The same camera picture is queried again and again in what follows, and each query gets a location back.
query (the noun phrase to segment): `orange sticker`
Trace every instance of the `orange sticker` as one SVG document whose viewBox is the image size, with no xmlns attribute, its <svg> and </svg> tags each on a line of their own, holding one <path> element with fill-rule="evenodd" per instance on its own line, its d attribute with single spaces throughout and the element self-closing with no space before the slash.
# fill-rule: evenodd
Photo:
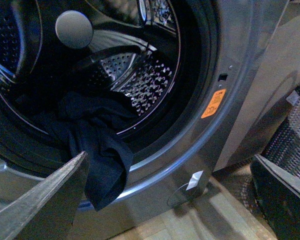
<svg viewBox="0 0 300 240">
<path fill-rule="evenodd" d="M 222 89 L 222 90 L 216 91 L 213 94 L 208 107 L 206 108 L 206 110 L 204 111 L 204 113 L 201 116 L 202 119 L 209 117 L 216 113 L 219 105 L 222 102 L 222 99 L 224 98 L 224 96 L 226 94 L 226 91 L 227 91 L 226 89 Z"/>
</svg>

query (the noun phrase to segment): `washing machine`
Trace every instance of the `washing machine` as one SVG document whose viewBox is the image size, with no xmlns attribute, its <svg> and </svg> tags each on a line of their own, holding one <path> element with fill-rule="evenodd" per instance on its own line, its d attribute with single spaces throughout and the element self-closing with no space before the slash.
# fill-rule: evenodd
<svg viewBox="0 0 300 240">
<path fill-rule="evenodd" d="M 123 93 L 138 114 L 117 131 L 134 154 L 125 190 L 98 212 L 83 197 L 69 239 L 106 239 L 200 196 L 287 4 L 0 1 L 0 209 L 71 158 L 33 119 L 69 89 Z"/>
</svg>

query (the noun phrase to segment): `black cloth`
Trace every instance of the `black cloth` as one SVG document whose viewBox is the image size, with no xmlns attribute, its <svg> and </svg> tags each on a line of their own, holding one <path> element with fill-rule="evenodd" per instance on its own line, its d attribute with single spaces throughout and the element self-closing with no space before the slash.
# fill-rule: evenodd
<svg viewBox="0 0 300 240">
<path fill-rule="evenodd" d="M 73 157 L 81 151 L 88 153 L 84 192 L 98 211 L 125 188 L 133 153 L 115 131 L 136 117 L 130 99 L 122 93 L 87 97 L 68 92 L 55 111 L 42 112 L 34 119 L 56 141 L 68 146 Z"/>
</svg>

